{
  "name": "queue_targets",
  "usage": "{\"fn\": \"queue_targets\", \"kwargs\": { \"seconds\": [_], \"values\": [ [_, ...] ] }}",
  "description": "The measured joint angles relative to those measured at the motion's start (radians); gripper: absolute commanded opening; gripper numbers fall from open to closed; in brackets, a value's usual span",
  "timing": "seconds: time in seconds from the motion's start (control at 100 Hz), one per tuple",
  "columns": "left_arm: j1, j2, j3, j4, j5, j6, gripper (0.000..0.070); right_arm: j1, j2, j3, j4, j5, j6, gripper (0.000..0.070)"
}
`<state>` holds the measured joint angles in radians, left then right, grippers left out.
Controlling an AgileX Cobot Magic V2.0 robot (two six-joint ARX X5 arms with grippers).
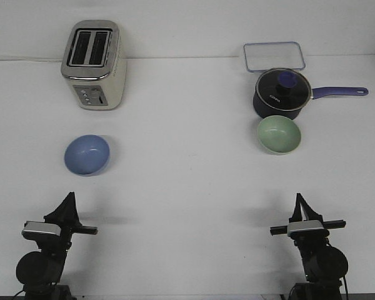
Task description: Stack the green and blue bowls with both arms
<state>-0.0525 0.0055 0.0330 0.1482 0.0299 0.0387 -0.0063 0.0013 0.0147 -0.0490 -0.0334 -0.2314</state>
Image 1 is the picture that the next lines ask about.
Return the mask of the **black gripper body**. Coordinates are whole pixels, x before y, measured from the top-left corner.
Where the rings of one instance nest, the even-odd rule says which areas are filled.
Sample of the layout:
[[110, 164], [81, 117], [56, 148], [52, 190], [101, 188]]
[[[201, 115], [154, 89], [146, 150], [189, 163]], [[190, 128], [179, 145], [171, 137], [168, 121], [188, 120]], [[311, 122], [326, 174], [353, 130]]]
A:
[[346, 227], [346, 221], [296, 221], [290, 222], [286, 226], [270, 227], [270, 234], [286, 235], [294, 241], [294, 245], [299, 250], [318, 250], [329, 245], [329, 230], [341, 229]]
[[50, 248], [55, 250], [68, 250], [72, 245], [73, 234], [96, 235], [98, 233], [97, 227], [82, 225], [77, 213], [69, 215], [54, 215], [51, 213], [44, 216], [44, 221], [60, 227], [59, 237], [51, 242], [50, 245]]

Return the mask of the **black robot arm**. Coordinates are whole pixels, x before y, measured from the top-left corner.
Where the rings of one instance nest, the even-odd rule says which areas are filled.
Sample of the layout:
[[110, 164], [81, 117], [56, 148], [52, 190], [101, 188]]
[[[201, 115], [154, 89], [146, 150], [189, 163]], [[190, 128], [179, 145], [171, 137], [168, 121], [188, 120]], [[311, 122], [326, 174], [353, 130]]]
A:
[[349, 264], [346, 256], [329, 242], [331, 229], [346, 226], [344, 220], [325, 221], [296, 194], [292, 216], [285, 226], [273, 226], [270, 234], [283, 235], [293, 240], [298, 248], [306, 282], [297, 282], [288, 299], [342, 299], [340, 287], [347, 286]]
[[26, 221], [21, 235], [34, 241], [38, 250], [25, 254], [16, 266], [17, 280], [25, 299], [75, 299], [68, 285], [60, 284], [73, 234], [96, 235], [97, 227], [84, 226], [79, 220], [74, 192], [43, 217]]

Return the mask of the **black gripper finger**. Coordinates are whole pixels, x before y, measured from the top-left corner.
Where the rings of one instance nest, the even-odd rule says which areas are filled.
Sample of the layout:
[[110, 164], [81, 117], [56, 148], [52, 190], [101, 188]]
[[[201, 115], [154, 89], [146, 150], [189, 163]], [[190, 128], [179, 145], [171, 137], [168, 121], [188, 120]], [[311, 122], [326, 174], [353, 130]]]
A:
[[320, 222], [323, 221], [323, 216], [316, 213], [310, 207], [310, 205], [306, 202], [306, 200], [304, 199], [302, 194], [299, 195], [299, 200], [300, 200], [300, 203], [301, 203], [302, 211], [303, 211], [307, 221], [314, 221], [314, 220], [317, 220], [317, 221], [320, 221]]
[[78, 212], [76, 208], [76, 198], [75, 198], [74, 192], [69, 193], [69, 219], [73, 223], [79, 222], [79, 216], [78, 216]]
[[72, 192], [70, 192], [62, 203], [51, 213], [48, 214], [49, 219], [69, 219], [70, 218], [70, 204]]
[[302, 212], [301, 212], [301, 193], [296, 194], [296, 202], [293, 214], [291, 216], [291, 222], [301, 222], [303, 220]]

